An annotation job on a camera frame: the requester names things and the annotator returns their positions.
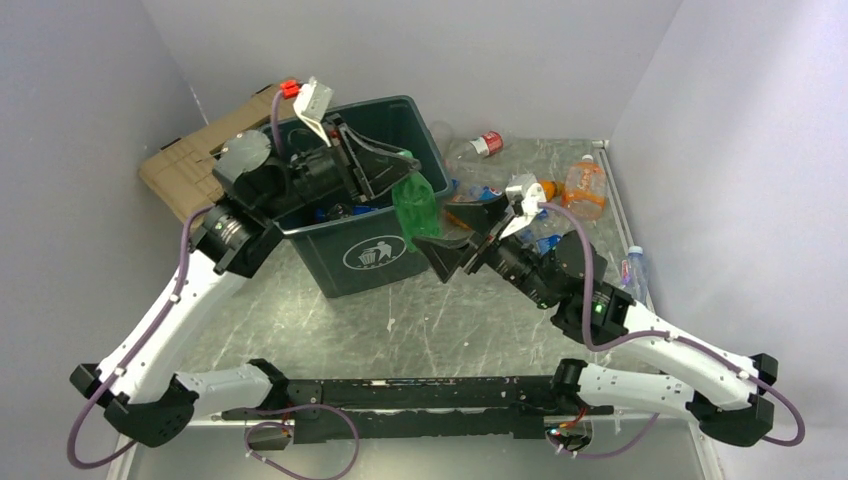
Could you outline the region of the aluminium frame rail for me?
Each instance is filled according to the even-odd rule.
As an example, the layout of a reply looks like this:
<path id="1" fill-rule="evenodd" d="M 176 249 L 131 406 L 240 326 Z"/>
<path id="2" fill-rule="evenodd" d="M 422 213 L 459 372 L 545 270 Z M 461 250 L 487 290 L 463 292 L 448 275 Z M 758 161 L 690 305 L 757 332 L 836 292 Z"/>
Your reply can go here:
<path id="1" fill-rule="evenodd" d="M 608 153 L 608 141 L 592 140 L 592 156 L 595 161 L 601 166 L 607 176 L 606 203 L 604 214 L 610 216 L 615 221 L 615 230 L 617 240 L 613 244 L 619 248 L 619 251 L 613 253 L 613 265 L 617 268 L 619 283 L 622 288 L 621 262 L 626 258 L 627 251 L 630 246 L 636 245 L 636 241 L 631 232 L 628 219 L 625 214 L 623 202 L 621 200 L 618 185 L 612 172 Z M 653 299 L 651 298 L 650 290 L 648 304 L 646 305 L 651 311 L 654 310 Z"/>

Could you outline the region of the large orange label bottle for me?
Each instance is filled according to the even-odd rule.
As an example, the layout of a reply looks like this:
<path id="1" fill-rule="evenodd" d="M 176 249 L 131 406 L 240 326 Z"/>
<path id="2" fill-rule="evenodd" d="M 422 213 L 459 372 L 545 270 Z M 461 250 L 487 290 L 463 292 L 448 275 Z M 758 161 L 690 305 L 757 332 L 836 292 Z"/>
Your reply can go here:
<path id="1" fill-rule="evenodd" d="M 589 221 L 601 217 L 606 206 L 607 176 L 591 154 L 572 165 L 564 182 L 563 205 Z"/>

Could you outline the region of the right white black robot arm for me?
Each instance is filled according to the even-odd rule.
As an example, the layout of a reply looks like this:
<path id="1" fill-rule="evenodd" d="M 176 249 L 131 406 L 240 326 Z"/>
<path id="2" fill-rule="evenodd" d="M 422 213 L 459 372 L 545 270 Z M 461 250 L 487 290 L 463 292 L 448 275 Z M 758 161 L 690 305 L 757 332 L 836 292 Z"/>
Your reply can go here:
<path id="1" fill-rule="evenodd" d="M 557 411 L 621 406 L 696 424 L 708 437 L 739 447 L 766 440 L 774 422 L 768 388 L 777 362 L 705 344 L 674 327 L 627 292 L 605 282 L 601 259 L 582 227 L 545 254 L 514 231 L 543 205 L 531 199 L 451 203 L 448 210 L 471 230 L 460 239 L 417 236 L 413 242 L 440 280 L 458 271 L 488 267 L 530 299 L 552 311 L 552 324 L 594 352 L 615 350 L 652 365 L 651 374 L 563 360 L 552 379 Z"/>

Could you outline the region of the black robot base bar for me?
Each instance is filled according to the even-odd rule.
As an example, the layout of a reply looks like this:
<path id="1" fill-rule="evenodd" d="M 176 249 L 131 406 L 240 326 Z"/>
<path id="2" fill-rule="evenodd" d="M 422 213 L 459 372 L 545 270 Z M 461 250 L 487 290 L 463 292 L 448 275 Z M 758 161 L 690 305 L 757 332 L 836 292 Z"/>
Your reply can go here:
<path id="1" fill-rule="evenodd" d="M 282 420 L 297 444 L 329 440 L 508 435 L 541 439 L 577 416 L 544 375 L 299 379 L 256 409 L 223 412 L 228 421 Z"/>

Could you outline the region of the orange juice bottle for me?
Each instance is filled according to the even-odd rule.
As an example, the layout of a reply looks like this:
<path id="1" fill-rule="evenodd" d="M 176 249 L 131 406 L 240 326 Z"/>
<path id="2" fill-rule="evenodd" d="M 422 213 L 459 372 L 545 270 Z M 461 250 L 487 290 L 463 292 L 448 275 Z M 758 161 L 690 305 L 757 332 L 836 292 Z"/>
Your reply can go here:
<path id="1" fill-rule="evenodd" d="M 539 180 L 538 183 L 542 187 L 546 202 L 557 203 L 562 201 L 565 191 L 563 182 L 554 180 Z"/>

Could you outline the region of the blue label water bottle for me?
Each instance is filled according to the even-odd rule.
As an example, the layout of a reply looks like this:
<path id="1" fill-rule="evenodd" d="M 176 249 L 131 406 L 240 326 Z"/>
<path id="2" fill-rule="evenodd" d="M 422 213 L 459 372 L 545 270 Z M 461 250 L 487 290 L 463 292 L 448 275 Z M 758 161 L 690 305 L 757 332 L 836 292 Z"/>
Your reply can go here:
<path id="1" fill-rule="evenodd" d="M 542 209 L 517 236 L 536 253 L 544 255 L 559 243 L 562 238 L 562 229 L 557 226 L 550 214 Z"/>

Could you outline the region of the green plastic bottle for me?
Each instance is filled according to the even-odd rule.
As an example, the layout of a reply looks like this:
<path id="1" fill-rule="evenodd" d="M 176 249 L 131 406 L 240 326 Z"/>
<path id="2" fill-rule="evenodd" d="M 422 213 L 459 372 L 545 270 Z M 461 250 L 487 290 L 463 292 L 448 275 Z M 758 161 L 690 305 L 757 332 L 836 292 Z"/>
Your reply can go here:
<path id="1" fill-rule="evenodd" d="M 418 252 L 413 243 L 417 236 L 441 237 L 440 209 L 430 182 L 413 171 L 391 189 L 396 218 L 410 252 Z"/>

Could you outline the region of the clear bottle red label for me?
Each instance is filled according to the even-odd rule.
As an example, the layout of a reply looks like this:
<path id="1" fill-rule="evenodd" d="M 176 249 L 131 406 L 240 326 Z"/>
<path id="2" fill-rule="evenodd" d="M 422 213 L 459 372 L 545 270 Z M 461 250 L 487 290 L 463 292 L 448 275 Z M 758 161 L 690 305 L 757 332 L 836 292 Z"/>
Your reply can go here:
<path id="1" fill-rule="evenodd" d="M 503 134 L 490 130 L 451 147 L 446 154 L 445 164 L 448 167 L 453 167 L 460 163 L 479 161 L 499 153 L 504 149 L 505 144 L 506 140 Z"/>

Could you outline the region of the dark green plastic bin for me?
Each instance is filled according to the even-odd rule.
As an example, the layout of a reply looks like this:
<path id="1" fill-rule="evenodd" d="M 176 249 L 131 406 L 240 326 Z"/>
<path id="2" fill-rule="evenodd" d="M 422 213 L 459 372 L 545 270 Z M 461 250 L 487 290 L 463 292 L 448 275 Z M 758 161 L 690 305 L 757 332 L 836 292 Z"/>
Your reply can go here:
<path id="1" fill-rule="evenodd" d="M 437 204 L 447 198 L 450 181 L 412 98 L 394 96 L 335 107 L 324 119 L 334 113 L 366 137 L 410 150 L 420 161 L 418 171 L 430 182 Z M 391 190 L 372 201 L 354 200 L 343 186 L 331 146 L 292 114 L 260 129 L 268 137 L 280 138 L 282 146 L 272 154 L 282 159 L 291 180 L 274 206 L 275 220 L 326 297 L 359 293 L 428 269 L 423 255 L 405 245 Z M 378 211 L 314 223 L 316 208 L 337 203 L 368 205 Z"/>

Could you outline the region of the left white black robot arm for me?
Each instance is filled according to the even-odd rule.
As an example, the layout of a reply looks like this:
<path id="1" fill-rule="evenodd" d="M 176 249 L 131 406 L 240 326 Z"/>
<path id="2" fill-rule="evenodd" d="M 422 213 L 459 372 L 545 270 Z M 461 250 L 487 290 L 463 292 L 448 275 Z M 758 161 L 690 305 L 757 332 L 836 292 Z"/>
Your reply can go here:
<path id="1" fill-rule="evenodd" d="M 410 138 L 363 134 L 339 115 L 327 119 L 324 130 L 319 147 L 290 158 L 272 143 L 275 123 L 222 145 L 213 173 L 224 196 L 186 220 L 170 284 L 118 348 L 72 373 L 86 408 L 100 406 L 120 434 L 156 448 L 199 415 L 244 408 L 272 420 L 285 411 L 288 379 L 269 362 L 181 373 L 183 346 L 284 239 L 281 218 L 338 190 L 377 199 L 437 160 L 422 130 Z"/>

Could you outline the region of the clear bottle by wall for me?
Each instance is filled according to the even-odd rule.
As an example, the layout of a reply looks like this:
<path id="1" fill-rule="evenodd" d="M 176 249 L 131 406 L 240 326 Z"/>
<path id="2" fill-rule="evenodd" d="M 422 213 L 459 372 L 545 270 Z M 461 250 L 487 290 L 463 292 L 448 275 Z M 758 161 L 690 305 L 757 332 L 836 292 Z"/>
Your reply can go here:
<path id="1" fill-rule="evenodd" d="M 628 248 L 626 258 L 621 262 L 622 289 L 631 297 L 642 303 L 648 304 L 649 297 L 649 272 L 645 259 L 644 249 L 633 245 Z"/>

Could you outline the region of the tan plastic toolbox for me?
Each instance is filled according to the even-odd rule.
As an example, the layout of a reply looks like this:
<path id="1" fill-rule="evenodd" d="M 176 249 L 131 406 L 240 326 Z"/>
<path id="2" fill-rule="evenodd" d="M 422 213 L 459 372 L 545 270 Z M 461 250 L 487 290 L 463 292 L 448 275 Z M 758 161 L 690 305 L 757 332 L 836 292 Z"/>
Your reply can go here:
<path id="1" fill-rule="evenodd" d="M 216 155 L 237 134 L 269 122 L 272 99 L 281 84 L 269 84 L 210 124 L 180 137 L 145 160 L 139 176 L 181 222 L 214 204 L 223 188 L 213 175 Z"/>

